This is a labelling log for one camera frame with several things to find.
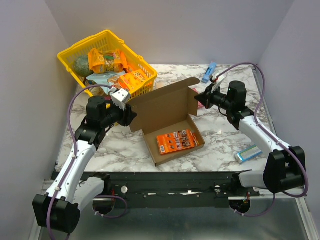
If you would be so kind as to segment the brown cardboard box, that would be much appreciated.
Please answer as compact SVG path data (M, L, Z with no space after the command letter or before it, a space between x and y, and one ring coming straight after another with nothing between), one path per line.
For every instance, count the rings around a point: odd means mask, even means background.
M156 167L181 158L204 147L205 140L192 116L198 115L198 94L190 88L200 83L195 77L161 87L129 101L137 117L130 124L131 132L141 130ZM195 147L161 154L157 136L190 130L198 143Z

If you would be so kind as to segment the orange printed box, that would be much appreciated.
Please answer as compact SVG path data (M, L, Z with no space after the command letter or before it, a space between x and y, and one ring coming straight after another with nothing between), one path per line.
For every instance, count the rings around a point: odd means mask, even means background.
M195 133L190 129L158 135L156 140L161 155L193 149L199 145Z

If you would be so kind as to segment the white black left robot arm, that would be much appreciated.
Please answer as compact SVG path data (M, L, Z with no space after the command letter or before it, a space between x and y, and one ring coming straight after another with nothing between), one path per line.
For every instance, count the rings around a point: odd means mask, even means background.
M127 104L131 95L121 89L110 95L88 99L86 116L72 134L73 147L52 185L45 194L37 194L32 202L35 218L40 227L71 234L78 225L81 211L96 196L107 197L111 191L108 178L89 177L79 186L91 158L114 124L127 127L137 116Z

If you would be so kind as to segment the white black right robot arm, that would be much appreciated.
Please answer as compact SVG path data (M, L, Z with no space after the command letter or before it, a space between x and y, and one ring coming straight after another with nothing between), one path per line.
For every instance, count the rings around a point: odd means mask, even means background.
M229 83L226 94L219 82L210 84L195 100L206 109L217 106L226 111L227 120L245 134L267 157L263 171L247 170L234 174L230 191L241 196L248 188L267 189L273 194L307 185L305 152L290 146L264 127L254 112L246 106L247 89L243 82Z

